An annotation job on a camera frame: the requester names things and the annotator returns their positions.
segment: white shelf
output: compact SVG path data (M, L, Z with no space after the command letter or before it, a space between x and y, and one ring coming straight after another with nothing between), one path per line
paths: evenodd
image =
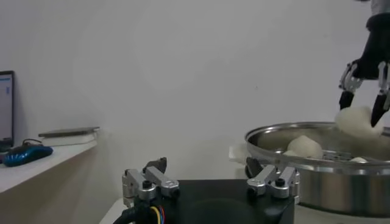
M92 149L96 144L96 141L91 141L79 145L55 146L53 147L52 155L31 163L17 167L6 167L1 164L0 193L15 187L82 152Z

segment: metal bracket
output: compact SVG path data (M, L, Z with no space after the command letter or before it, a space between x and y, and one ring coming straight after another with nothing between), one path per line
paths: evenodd
M156 197L156 185L136 169L129 169L122 176L122 190L124 198L139 197L141 200L151 201Z
M169 179L156 167L150 166L145 170L145 177L155 183L161 189L161 194L165 197L177 198L180 195L179 182Z
M251 197L257 197L266 193L266 186L269 181L276 176L276 167L274 165L267 165L257 176L248 179L248 194Z
M296 196L299 190L294 188L299 187L299 183L296 186L297 170L293 167L286 167L280 174L279 178L271 183L272 196L275 198L288 198L290 195Z
M348 91L351 93L354 93L356 89L358 89L363 80L359 78L355 78L353 76L353 73L358 68L358 65L356 63L351 63L347 65L347 69L344 71L343 75L341 76L340 85L339 87L343 89L344 91Z

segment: computer mouse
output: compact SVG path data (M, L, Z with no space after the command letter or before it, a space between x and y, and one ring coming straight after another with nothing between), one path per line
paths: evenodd
M53 149L43 145L22 145L12 149L3 158L2 162L8 167L20 166L53 153Z

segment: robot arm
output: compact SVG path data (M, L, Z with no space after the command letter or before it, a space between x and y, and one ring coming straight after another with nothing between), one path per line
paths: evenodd
M371 117L371 125L375 126L390 109L390 1L372 0L371 9L367 22L369 39L361 58L348 64L341 77L339 87L343 92L339 104L340 109L351 106L363 80L378 80L380 90Z

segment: cable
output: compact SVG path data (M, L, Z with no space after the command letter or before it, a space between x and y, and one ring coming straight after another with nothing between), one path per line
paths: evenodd
M39 141L39 140L36 140L36 139L32 139L32 138L26 138L25 140L23 140L22 145L24 145L24 144L32 144L31 142L42 144L42 141Z
M161 205L159 206L159 208L160 208L161 216L163 217L163 218L162 218L162 219L163 219L162 223L164 224L164 223L165 223L165 212L164 212L164 208L163 208Z
M152 206L151 209L156 212L156 215L157 215L157 224L161 224L161 218L160 218L160 212L158 211L158 209L155 207L155 206Z

